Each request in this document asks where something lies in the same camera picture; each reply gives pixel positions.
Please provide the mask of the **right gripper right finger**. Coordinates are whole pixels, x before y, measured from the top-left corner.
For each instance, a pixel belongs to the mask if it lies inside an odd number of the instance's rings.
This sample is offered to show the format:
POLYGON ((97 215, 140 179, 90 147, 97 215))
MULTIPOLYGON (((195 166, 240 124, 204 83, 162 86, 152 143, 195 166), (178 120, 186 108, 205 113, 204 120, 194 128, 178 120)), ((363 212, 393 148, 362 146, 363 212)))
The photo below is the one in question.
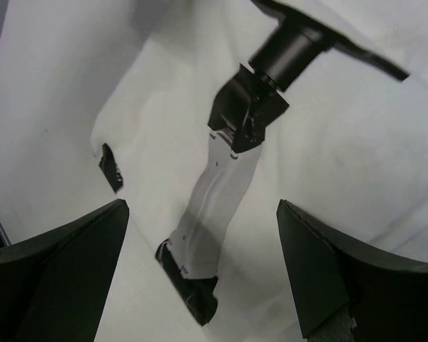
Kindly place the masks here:
POLYGON ((361 242, 286 200, 277 223, 306 341, 428 341, 428 263, 361 242))

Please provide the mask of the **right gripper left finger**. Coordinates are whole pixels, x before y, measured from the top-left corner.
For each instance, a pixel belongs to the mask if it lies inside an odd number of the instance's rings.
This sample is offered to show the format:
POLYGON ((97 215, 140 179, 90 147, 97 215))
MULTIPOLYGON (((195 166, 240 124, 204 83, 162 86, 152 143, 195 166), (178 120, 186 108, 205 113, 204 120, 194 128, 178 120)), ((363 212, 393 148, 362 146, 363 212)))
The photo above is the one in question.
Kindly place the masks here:
POLYGON ((128 219, 117 199, 0 248, 0 341, 94 341, 128 219))

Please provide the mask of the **white t shirt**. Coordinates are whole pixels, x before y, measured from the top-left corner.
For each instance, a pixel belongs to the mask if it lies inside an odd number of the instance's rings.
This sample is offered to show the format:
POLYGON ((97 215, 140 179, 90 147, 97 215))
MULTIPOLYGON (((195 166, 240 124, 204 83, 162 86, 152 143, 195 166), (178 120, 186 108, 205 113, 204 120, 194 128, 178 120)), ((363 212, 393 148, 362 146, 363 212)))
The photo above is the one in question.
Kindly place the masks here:
POLYGON ((428 1, 292 5, 409 71, 337 51, 285 93, 200 327, 154 259, 208 158, 215 94, 275 27, 249 1, 10 1, 0 38, 0 220, 20 242, 116 199, 131 218, 97 341, 300 341, 276 210, 290 201, 428 262, 428 1))

